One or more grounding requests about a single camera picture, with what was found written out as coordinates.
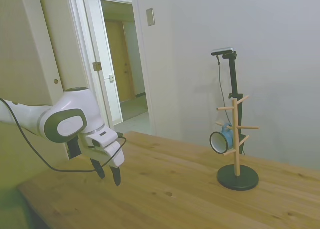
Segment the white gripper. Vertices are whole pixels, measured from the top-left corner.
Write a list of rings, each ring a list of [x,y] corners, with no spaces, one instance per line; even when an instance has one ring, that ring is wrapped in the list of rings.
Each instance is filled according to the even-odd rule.
[[[116,140],[105,148],[95,147],[88,148],[84,145],[81,147],[81,152],[85,156],[91,158],[90,161],[101,179],[105,178],[105,172],[101,164],[109,165],[113,175],[115,185],[118,187],[122,183],[120,166],[125,162],[125,156],[120,143]]]

